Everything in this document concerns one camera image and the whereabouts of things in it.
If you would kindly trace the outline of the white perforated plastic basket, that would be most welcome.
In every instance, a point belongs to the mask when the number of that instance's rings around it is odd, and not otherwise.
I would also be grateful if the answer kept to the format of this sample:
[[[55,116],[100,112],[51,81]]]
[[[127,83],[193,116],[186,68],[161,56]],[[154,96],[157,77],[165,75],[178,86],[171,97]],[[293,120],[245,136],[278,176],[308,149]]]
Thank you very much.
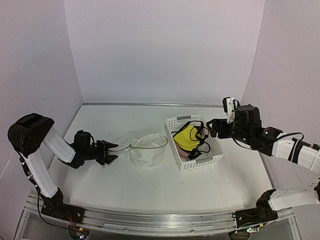
[[[224,156],[218,141],[211,137],[202,115],[165,120],[165,130],[180,171],[218,164]]]

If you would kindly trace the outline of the white mesh laundry bag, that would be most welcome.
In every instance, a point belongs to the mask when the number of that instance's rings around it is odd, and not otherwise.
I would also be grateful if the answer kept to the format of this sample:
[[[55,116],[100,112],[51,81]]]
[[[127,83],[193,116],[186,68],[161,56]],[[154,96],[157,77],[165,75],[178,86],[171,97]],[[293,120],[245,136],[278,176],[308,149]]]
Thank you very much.
[[[111,153],[126,152],[134,167],[140,170],[152,170],[161,164],[169,140],[160,133],[138,137],[133,132],[125,132],[112,142],[118,146],[110,149]]]

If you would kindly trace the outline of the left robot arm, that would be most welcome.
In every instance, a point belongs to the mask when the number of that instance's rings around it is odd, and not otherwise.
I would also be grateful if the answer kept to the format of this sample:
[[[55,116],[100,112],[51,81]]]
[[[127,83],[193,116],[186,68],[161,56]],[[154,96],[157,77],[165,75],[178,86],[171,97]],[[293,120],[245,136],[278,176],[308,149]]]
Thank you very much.
[[[35,186],[38,198],[43,201],[43,206],[39,208],[40,215],[80,224],[83,222],[85,209],[64,202],[62,190],[44,164],[40,147],[46,146],[62,163],[78,169],[86,161],[96,161],[101,166],[111,164],[117,155],[110,154],[110,149],[118,145],[105,140],[94,140],[92,134],[84,130],[79,130],[73,143],[68,143],[54,124],[54,120],[49,117],[31,113],[12,124],[7,137],[19,155],[24,174]]]

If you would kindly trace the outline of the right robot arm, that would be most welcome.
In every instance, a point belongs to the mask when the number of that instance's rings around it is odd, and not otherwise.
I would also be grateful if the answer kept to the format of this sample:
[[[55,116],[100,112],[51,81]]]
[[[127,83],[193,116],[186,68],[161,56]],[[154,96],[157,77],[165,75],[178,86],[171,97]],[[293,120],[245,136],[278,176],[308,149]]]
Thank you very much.
[[[296,138],[297,132],[284,133],[274,127],[263,127],[256,106],[228,103],[225,119],[214,118],[206,123],[212,137],[232,139],[238,146],[269,157],[287,160],[314,172],[320,172],[320,146]],[[257,227],[278,219],[278,212],[290,207],[318,205],[320,182],[287,189],[270,189],[256,201],[254,208],[237,210],[233,217],[237,229]]]

